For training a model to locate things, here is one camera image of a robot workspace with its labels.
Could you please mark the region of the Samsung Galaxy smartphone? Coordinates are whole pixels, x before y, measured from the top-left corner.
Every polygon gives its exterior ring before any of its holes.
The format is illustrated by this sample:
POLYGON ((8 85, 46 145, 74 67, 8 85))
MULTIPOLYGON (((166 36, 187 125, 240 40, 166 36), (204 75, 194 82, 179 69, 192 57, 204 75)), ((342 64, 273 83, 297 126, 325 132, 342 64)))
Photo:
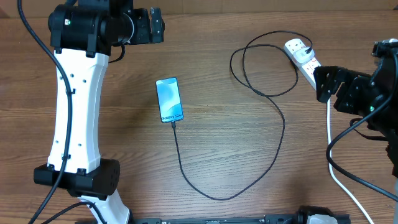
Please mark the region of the Samsung Galaxy smartphone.
POLYGON ((177 79, 172 77, 157 80, 155 85, 161 122, 171 123, 184 119, 177 79))

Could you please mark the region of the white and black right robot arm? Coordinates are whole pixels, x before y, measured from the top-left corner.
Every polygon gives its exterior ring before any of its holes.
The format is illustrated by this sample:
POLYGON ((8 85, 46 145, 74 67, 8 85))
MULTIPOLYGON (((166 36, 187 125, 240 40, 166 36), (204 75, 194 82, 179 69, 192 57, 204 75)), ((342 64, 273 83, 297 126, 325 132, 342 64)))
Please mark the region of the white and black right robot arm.
POLYGON ((393 89, 397 65, 397 39, 374 43, 372 56, 378 66, 372 75, 337 66, 321 66, 314 71, 317 100, 326 103, 336 96, 335 110, 362 117, 378 109, 389 96, 392 100, 368 119, 368 129, 382 133, 387 141, 387 156, 393 163, 392 175, 397 176, 397 90, 393 89))

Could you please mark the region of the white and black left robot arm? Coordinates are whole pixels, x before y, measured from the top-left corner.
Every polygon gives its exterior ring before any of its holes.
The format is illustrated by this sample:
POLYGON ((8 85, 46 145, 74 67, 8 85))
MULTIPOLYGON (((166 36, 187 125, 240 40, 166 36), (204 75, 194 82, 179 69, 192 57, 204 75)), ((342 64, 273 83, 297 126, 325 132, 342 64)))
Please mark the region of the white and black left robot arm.
POLYGON ((98 223, 133 223, 117 190, 119 162, 102 158, 98 146, 101 89, 113 47, 164 41, 162 12, 132 1, 67 1, 48 27, 58 77, 55 132, 34 182, 67 190, 98 223))

